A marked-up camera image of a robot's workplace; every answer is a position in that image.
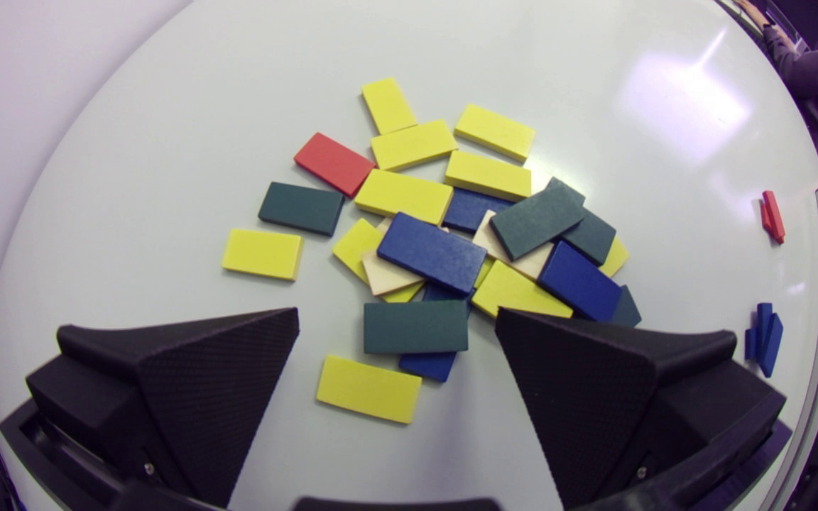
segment rectangular block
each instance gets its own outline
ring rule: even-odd
[[[507,256],[516,261],[581,222],[585,209],[564,187],[548,187],[491,218]]]
[[[393,78],[384,78],[361,87],[361,96],[380,135],[415,126],[415,116]]]
[[[555,245],[538,282],[582,316],[603,323],[614,319],[621,288],[564,241]]]
[[[601,266],[611,252],[617,230],[587,208],[582,208],[582,211],[585,216],[581,222],[561,233],[561,239],[579,250],[591,264]]]
[[[759,368],[763,370],[763,375],[766,378],[771,378],[772,372],[775,370],[778,349],[782,346],[782,334],[785,332],[785,326],[783,326],[782,319],[778,317],[777,313],[772,314],[772,317],[769,318],[769,327],[766,330],[769,337],[765,340],[763,355],[757,357],[756,362],[759,362]]]
[[[467,104],[454,133],[519,162],[529,158],[535,138],[531,127],[474,104]]]
[[[450,200],[450,206],[444,216],[444,225],[451,229],[474,233],[478,230],[484,212],[503,211],[510,206],[513,206],[510,201],[477,194],[463,188],[454,188],[454,198]]]
[[[459,293],[473,289],[486,250],[408,214],[396,214],[377,255]]]
[[[471,242],[473,242],[474,245],[486,249],[490,258],[497,259],[503,262],[503,264],[509,265],[510,268],[527,276],[527,278],[531,278],[532,280],[538,279],[538,275],[541,274],[542,268],[545,266],[545,261],[547,261],[548,256],[551,255],[551,249],[554,248],[554,244],[545,243],[545,245],[539,246],[532,252],[526,253],[522,258],[511,261],[507,252],[504,252],[500,240],[494,235],[494,230],[491,229],[492,216],[494,216],[493,211],[487,211],[484,214]]]
[[[441,158],[457,149],[457,139],[444,120],[407,127],[371,139],[377,168],[395,172]]]
[[[460,300],[364,305],[364,352],[444,353],[469,349]]]
[[[361,182],[374,168],[373,161],[321,133],[315,133],[293,159],[301,168],[347,197],[354,197]]]
[[[511,202],[523,200],[532,193],[529,169],[463,151],[450,155],[444,182]]]
[[[301,256],[302,236],[233,229],[222,265],[231,271],[295,280]]]
[[[604,259],[604,264],[599,266],[598,271],[605,274],[607,278],[612,278],[629,258],[630,253],[623,247],[620,236],[614,236],[614,240],[611,242],[611,249],[608,250],[608,256]]]
[[[335,407],[411,424],[421,386],[419,376],[328,355],[315,397]]]
[[[500,307],[559,317],[571,317],[574,313],[566,304],[501,261],[494,261],[491,271],[471,296],[471,303],[490,317],[497,317]]]
[[[633,295],[630,294],[630,288],[626,287],[626,285],[622,285],[621,297],[617,300],[617,308],[614,310],[611,323],[632,328],[637,326],[642,320],[643,317],[639,314],[636,301],[633,300]]]
[[[264,222],[333,236],[343,210],[343,194],[270,183],[257,217]]]
[[[355,195],[355,206],[382,216],[399,212],[439,226],[454,189],[411,175],[374,169]]]

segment blue block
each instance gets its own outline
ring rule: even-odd
[[[769,339],[769,323],[772,319],[772,304],[763,302],[756,305],[756,361],[763,359],[765,343]]]
[[[775,369],[775,357],[778,356],[778,349],[782,346],[782,334],[785,333],[785,326],[778,314],[772,314],[767,328],[769,339],[765,340],[765,350],[762,356],[757,357],[759,368],[763,370],[766,378],[772,377],[772,369]]]
[[[397,213],[377,255],[464,295],[473,291],[486,249],[432,224]]]
[[[409,353],[400,357],[400,369],[413,375],[425,376],[441,383],[447,381],[454,366],[457,352],[449,353]]]
[[[756,328],[747,328],[743,333],[743,359],[756,359]]]
[[[621,288],[566,242],[558,242],[542,268],[538,284],[594,321],[614,319]]]
[[[444,216],[444,225],[467,233],[475,233],[484,217],[484,212],[491,210],[494,213],[513,206],[513,203],[490,195],[477,194],[454,188],[454,198],[450,200],[450,207]]]

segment red block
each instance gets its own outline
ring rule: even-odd
[[[778,210],[775,194],[770,190],[764,191],[763,201],[765,201],[765,206],[769,209],[769,213],[772,214],[772,236],[775,237],[775,241],[781,245],[781,243],[785,242],[785,226],[782,224],[782,213]]]
[[[321,133],[315,133],[293,159],[349,198],[374,168],[373,161]]]

